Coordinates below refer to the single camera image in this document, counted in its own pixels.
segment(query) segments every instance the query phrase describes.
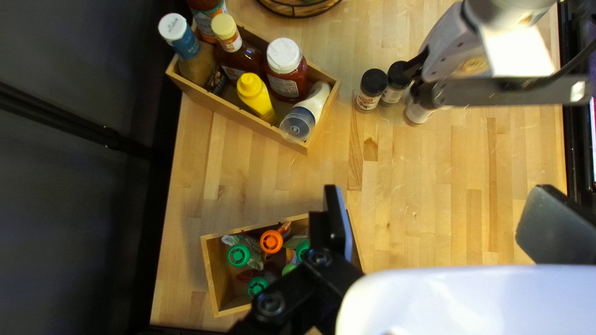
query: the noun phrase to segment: wooden box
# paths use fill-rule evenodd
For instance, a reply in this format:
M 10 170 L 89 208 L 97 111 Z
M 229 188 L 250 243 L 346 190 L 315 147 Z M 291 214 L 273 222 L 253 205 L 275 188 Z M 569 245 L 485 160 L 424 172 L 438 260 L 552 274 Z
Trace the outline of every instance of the wooden box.
M 241 33 L 241 36 L 250 44 L 252 44 L 257 49 L 260 49 L 265 55 L 265 51 L 267 49 L 267 45 L 270 41 L 262 39 L 258 37 L 255 33 L 253 33 L 249 28 L 243 26 L 241 23 L 237 22 L 238 29 Z M 209 73 L 213 70 L 213 47 L 207 43 L 201 43 L 201 54 L 206 52 L 207 54 L 203 54 L 202 57 L 211 58 L 210 61 L 204 62 L 204 68 L 202 71 L 205 72 L 205 78 L 209 76 Z M 258 117 L 252 115 L 248 111 L 250 108 L 245 105 L 238 95 L 236 94 L 235 87 L 232 85 L 227 84 L 223 94 L 221 97 L 207 92 L 204 88 L 190 82 L 189 80 L 184 79 L 180 75 L 180 71 L 178 69 L 178 55 L 175 55 L 172 61 L 170 62 L 169 66 L 166 69 L 166 74 L 172 78 L 172 80 L 186 93 L 187 96 L 191 98 L 195 103 L 208 108 L 216 113 L 219 113 L 243 126 L 246 126 L 252 129 L 255 132 L 258 132 L 274 141 L 277 141 L 287 147 L 290 147 L 304 155 L 308 154 L 309 148 L 311 147 L 312 143 L 316 141 L 320 134 L 323 133 L 323 127 L 325 126 L 325 120 L 331 108 L 333 108 L 333 104 L 339 94 L 339 84 L 340 81 L 338 79 L 333 79 L 330 75 L 326 74 L 323 70 L 319 69 L 316 65 L 308 62 L 308 72 L 307 76 L 309 79 L 309 84 L 312 86 L 318 80 L 324 80 L 331 85 L 331 93 L 327 98 L 327 102 L 323 107 L 321 112 L 321 117 L 319 122 L 315 125 L 312 134 L 305 142 L 300 143 L 291 143 L 286 141 L 283 136 L 281 135 L 280 129 L 277 127 L 279 123 L 283 120 L 283 118 L 287 115 L 290 111 L 292 104 L 283 103 L 281 101 L 277 101 L 275 98 L 272 97 L 272 103 L 274 106 L 275 111 L 277 112 L 278 121 L 274 126 L 271 126 L 267 122 L 259 119 Z
M 292 221 L 291 235 L 302 235 L 308 227 L 308 214 L 292 216 L 283 219 L 280 223 L 259 224 L 249 227 L 232 229 L 227 232 L 201 236 L 203 260 L 207 272 L 207 285 L 213 314 L 216 317 L 242 312 L 250 309 L 251 298 L 246 293 L 246 284 L 235 277 L 244 268 L 235 268 L 228 264 L 226 254 L 228 246 L 221 238 L 224 235 L 248 234 L 260 236 L 269 229 L 277 230 L 281 223 Z

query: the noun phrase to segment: hot sauce bottle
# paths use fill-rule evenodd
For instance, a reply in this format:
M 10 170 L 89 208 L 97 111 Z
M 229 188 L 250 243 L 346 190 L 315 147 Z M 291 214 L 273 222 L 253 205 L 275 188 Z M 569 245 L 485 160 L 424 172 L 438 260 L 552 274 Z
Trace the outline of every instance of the hot sauce bottle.
M 193 11 L 201 38 L 207 43 L 217 44 L 218 40 L 211 29 L 211 20 L 218 14 L 228 12 L 225 0 L 187 0 L 187 3 Z
M 262 75 L 261 52 L 242 40 L 236 22 L 229 14 L 213 18 L 211 28 L 220 44 L 215 48 L 213 57 L 230 80 L 235 82 L 244 72 Z
M 265 71 L 276 99 L 296 103 L 308 93 L 306 59 L 298 44 L 289 38 L 273 40 L 267 47 Z

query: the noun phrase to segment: screw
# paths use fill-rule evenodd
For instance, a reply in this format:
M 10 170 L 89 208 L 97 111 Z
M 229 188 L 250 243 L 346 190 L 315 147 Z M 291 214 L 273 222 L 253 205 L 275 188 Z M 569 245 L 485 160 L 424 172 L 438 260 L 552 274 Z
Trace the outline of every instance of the screw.
M 331 255 L 325 251 L 313 250 L 308 253 L 308 261 L 315 266 L 327 266 L 331 263 Z
M 266 317 L 274 317 L 284 311 L 285 299 L 280 292 L 261 294 L 257 296 L 257 309 Z

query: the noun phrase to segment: white bottle cap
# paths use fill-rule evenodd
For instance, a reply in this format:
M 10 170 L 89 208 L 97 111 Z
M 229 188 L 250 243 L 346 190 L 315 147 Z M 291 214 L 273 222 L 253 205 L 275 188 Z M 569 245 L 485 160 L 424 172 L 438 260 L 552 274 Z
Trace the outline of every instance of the white bottle cap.
M 177 41 L 184 36 L 187 29 L 187 22 L 184 16 L 178 13 L 166 14 L 159 20 L 157 29 L 166 42 Z
M 267 47 L 267 63 L 273 72 L 284 75 L 298 68 L 302 50 L 289 38 L 274 39 Z

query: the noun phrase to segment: yellow bottle cap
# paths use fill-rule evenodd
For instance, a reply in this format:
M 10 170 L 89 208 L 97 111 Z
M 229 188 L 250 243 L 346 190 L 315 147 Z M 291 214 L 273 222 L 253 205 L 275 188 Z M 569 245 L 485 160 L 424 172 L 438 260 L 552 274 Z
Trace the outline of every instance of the yellow bottle cap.
M 211 21 L 211 30 L 219 39 L 231 39 L 236 34 L 236 22 L 231 15 L 221 13 Z
M 254 97 L 263 90 L 263 82 L 255 73 L 245 72 L 238 78 L 236 89 L 244 97 Z

